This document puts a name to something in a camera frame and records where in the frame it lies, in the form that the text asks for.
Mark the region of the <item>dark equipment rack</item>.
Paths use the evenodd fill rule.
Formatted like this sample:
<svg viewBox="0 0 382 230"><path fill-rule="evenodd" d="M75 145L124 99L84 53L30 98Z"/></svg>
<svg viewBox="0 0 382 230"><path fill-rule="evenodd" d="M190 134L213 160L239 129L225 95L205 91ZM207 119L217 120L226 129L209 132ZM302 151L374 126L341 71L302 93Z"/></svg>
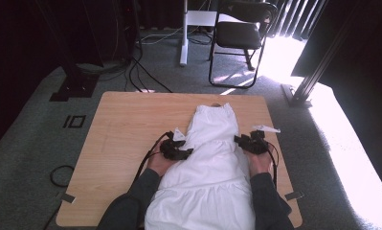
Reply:
<svg viewBox="0 0 382 230"><path fill-rule="evenodd" d="M82 0L101 62L131 59L139 33L137 0Z"/></svg>

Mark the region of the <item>metal profile stand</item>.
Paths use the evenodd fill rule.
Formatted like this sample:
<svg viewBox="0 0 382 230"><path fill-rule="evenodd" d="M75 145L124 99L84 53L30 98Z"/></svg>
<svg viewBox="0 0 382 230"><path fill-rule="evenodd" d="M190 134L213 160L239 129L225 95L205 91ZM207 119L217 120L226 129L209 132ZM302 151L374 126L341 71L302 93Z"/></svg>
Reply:
<svg viewBox="0 0 382 230"><path fill-rule="evenodd" d="M290 106L311 106L308 98L344 44L361 5L362 0L325 0L321 15L292 71L292 74L303 72L302 82L296 88L291 84L282 85Z"/></svg>

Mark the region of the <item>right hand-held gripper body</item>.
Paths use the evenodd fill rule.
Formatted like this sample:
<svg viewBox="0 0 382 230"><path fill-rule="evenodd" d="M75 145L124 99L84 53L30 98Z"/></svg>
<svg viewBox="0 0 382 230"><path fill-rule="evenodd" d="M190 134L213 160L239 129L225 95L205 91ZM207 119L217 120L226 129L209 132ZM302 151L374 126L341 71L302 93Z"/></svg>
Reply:
<svg viewBox="0 0 382 230"><path fill-rule="evenodd" d="M265 152L272 152L275 146L265 140L265 133L280 133L278 128L273 128L265 125L253 126L253 130L248 136L246 149L253 154L262 154Z"/></svg>

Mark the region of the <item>white desk frame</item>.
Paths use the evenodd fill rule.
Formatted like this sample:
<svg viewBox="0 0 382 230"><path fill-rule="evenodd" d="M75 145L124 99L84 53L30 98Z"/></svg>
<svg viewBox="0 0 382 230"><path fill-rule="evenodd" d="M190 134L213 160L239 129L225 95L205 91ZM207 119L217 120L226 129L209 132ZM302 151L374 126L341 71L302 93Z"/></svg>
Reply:
<svg viewBox="0 0 382 230"><path fill-rule="evenodd" d="M213 27L216 12L215 11L190 11L188 9L188 0L183 0L183 35L182 35L182 44L179 64L184 67L188 64L188 49L189 49L189 40L188 40L188 27L189 26L202 26L202 27Z"/></svg>

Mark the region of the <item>black stand with base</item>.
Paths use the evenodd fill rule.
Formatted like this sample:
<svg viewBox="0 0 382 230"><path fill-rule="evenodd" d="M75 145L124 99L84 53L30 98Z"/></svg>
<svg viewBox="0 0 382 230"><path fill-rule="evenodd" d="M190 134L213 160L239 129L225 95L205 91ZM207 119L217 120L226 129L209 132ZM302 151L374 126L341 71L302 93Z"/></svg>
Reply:
<svg viewBox="0 0 382 230"><path fill-rule="evenodd" d="M99 75L84 74L76 65L64 35L59 28L48 0L34 0L45 21L45 33L49 36L52 47L66 77L51 98L51 102L67 102L70 98L91 98Z"/></svg>

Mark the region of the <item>white dress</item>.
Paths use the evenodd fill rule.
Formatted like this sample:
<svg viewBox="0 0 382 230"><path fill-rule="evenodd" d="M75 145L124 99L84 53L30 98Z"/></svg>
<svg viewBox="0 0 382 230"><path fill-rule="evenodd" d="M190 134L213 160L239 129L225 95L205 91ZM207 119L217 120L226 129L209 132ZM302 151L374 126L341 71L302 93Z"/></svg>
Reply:
<svg viewBox="0 0 382 230"><path fill-rule="evenodd" d="M163 176L146 211L146 230L254 230L248 160L232 107L199 105L191 119L188 159Z"/></svg>

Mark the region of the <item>dark curtain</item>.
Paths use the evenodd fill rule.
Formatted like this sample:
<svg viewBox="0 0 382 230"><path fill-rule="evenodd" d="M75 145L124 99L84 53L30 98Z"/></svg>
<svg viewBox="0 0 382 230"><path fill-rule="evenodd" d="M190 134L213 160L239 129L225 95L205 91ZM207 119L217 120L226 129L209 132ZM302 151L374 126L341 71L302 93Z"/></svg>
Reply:
<svg viewBox="0 0 382 230"><path fill-rule="evenodd" d="M382 181L382 0L326 0L292 74L332 88Z"/></svg>

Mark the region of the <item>person's right hand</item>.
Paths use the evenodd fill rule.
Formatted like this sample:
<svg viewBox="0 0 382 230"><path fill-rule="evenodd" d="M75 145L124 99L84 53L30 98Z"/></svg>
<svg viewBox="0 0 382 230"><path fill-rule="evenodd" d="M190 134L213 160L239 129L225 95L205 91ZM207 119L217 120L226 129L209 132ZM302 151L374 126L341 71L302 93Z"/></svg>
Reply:
<svg viewBox="0 0 382 230"><path fill-rule="evenodd" d="M273 167L273 160L269 151L261 154L253 154L245 151L249 161L249 172L251 176L259 173L270 173Z"/></svg>

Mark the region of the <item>person's left hand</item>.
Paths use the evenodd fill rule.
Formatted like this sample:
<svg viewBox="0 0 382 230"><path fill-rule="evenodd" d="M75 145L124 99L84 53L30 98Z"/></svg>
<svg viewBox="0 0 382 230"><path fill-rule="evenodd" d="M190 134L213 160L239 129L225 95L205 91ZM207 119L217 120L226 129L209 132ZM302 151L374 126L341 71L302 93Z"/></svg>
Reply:
<svg viewBox="0 0 382 230"><path fill-rule="evenodd" d="M158 143L155 149L147 160L146 167L155 171L160 177L162 177L168 169L175 164L175 161L169 160L164 157L160 152L161 143Z"/></svg>

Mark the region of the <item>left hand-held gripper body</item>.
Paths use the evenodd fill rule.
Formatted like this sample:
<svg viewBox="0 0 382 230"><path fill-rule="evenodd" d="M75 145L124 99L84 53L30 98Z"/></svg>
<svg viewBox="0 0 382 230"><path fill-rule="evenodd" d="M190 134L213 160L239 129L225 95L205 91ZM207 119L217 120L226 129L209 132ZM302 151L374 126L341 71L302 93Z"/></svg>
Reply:
<svg viewBox="0 0 382 230"><path fill-rule="evenodd" d="M177 132L168 131L167 139L160 146L160 152L169 160L184 160L179 158L180 148L177 147L178 141L185 141L185 137Z"/></svg>

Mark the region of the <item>black folding chair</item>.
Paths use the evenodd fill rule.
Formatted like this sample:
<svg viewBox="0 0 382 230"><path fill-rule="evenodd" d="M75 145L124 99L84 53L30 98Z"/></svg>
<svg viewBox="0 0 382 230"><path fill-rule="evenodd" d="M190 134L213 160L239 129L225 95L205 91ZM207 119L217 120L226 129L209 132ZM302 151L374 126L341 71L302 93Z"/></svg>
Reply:
<svg viewBox="0 0 382 230"><path fill-rule="evenodd" d="M212 86L225 88L251 88L258 79L266 38L278 17L278 7L260 0L223 0L217 9L213 26L213 38L209 53L209 76ZM215 55L237 56L237 53L217 52L215 47L242 50L242 57L250 71L255 74L249 84L231 85L213 79Z"/></svg>

